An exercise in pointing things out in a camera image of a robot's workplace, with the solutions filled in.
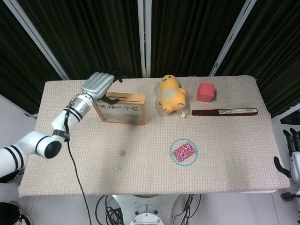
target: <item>red foam block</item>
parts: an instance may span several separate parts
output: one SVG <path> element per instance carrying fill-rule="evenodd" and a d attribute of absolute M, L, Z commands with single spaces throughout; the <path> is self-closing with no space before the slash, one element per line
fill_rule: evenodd
<path fill-rule="evenodd" d="M 210 102 L 214 98 L 215 85 L 211 83 L 200 83 L 197 91 L 197 101 Z"/>

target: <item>yellow plush toy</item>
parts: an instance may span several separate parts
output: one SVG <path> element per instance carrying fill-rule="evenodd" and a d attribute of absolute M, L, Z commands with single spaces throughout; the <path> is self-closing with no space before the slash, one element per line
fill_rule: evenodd
<path fill-rule="evenodd" d="M 186 106 L 186 97 L 188 91 L 179 87 L 179 83 L 175 76 L 166 75 L 160 82 L 160 98 L 158 103 L 163 105 L 165 113 L 171 113 L 177 111 L 183 117 L 186 116 L 187 111 L 184 110 Z"/>

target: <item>wooden frame box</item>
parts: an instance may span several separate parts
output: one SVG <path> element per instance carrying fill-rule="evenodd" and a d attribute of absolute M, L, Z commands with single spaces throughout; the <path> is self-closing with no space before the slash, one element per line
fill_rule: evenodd
<path fill-rule="evenodd" d="M 110 99 L 120 99 L 115 105 L 103 101 L 93 103 L 93 106 L 103 122 L 146 124 L 145 95 L 108 92 Z"/>

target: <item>pink packet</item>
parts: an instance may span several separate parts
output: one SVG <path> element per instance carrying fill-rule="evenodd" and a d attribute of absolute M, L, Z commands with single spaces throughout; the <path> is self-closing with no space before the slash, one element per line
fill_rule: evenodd
<path fill-rule="evenodd" d="M 178 149 L 176 149 L 173 153 L 178 159 L 178 161 L 182 162 L 183 160 L 195 153 L 195 148 L 190 142 L 187 142 L 184 145 L 180 146 Z"/>

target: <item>table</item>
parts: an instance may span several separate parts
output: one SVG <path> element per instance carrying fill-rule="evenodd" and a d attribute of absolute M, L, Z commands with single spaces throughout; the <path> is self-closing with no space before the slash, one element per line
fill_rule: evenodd
<path fill-rule="evenodd" d="M 189 91 L 186 118 L 162 112 L 157 103 L 159 78 L 125 79 L 114 83 L 109 91 L 144 93 L 146 125 L 105 123 L 91 109 L 74 128 L 70 146 L 87 195 L 246 192 L 290 186 L 273 164 L 279 152 L 270 114 L 254 78 L 241 75 L 178 80 Z M 36 130 L 51 134 L 51 122 L 81 92 L 84 82 L 47 82 Z M 210 103 L 196 101 L 201 82 L 215 84 L 216 97 Z M 191 115 L 195 109 L 226 108 L 257 108 L 258 115 Z M 188 138 L 197 145 L 199 157 L 193 165 L 183 167 L 171 160 L 169 147 L 178 138 Z M 30 156 L 19 194 L 82 194 L 66 144 L 53 159 Z"/>

